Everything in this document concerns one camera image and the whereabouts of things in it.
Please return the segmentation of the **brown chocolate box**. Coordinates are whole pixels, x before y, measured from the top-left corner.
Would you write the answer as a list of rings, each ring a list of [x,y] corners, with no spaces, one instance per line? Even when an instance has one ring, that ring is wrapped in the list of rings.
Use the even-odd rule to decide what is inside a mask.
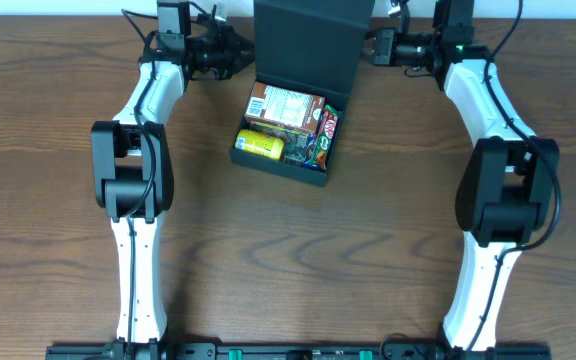
[[[312,135],[317,131],[326,99],[255,82],[244,112],[248,121]]]

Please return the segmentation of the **red KitKat bar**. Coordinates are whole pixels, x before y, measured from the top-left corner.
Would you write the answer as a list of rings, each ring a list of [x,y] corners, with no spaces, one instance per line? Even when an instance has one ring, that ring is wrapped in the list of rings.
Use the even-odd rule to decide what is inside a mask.
[[[320,130],[312,148],[316,152],[316,162],[321,171],[327,170],[326,162],[341,116],[342,113],[330,105],[324,107]]]

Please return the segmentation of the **yellow plastic bottle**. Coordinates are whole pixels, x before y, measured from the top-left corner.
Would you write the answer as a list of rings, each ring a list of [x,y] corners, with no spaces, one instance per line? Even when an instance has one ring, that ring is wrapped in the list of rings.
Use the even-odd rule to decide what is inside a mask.
[[[279,161],[284,148],[282,139],[249,129],[239,131],[234,147],[236,149]]]

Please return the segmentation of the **green snack bag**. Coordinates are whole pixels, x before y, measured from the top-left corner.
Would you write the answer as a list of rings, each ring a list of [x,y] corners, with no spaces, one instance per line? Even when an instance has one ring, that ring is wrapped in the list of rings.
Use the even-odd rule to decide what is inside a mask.
[[[280,160],[291,165],[301,166],[312,153],[315,136],[296,130],[269,125],[261,122],[250,122],[251,130],[281,139],[284,148]]]

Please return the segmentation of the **blue Dairy Milk bar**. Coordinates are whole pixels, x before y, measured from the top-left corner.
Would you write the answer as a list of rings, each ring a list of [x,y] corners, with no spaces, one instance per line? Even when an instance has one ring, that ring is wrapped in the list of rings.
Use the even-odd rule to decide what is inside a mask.
[[[312,150],[309,153],[306,161],[302,164],[302,166],[305,168],[314,169],[314,170],[319,169],[317,162],[316,162],[316,152],[314,150]]]

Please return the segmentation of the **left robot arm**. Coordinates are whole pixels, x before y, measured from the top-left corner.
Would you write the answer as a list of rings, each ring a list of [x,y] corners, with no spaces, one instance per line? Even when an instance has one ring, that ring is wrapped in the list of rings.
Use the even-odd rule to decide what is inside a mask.
[[[157,29],[141,33],[139,79],[126,105],[91,128],[98,205],[118,251],[120,317],[126,345],[158,343],[167,328],[161,234],[174,196],[165,126],[191,81],[228,80],[253,63],[255,46],[227,22],[222,3],[190,14],[193,1],[160,1]]]

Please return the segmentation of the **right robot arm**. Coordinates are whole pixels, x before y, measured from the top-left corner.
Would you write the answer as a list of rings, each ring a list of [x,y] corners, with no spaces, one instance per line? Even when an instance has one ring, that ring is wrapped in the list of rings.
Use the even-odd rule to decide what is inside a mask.
[[[496,321],[521,254],[543,245],[558,224],[559,148],[518,115],[498,79],[497,49],[474,41],[471,1],[438,0],[432,32],[413,33],[406,0],[387,0],[397,27],[367,33],[373,66],[431,77],[454,104],[473,150],[455,197],[464,255],[455,296],[425,359],[531,359],[545,346],[500,346]]]

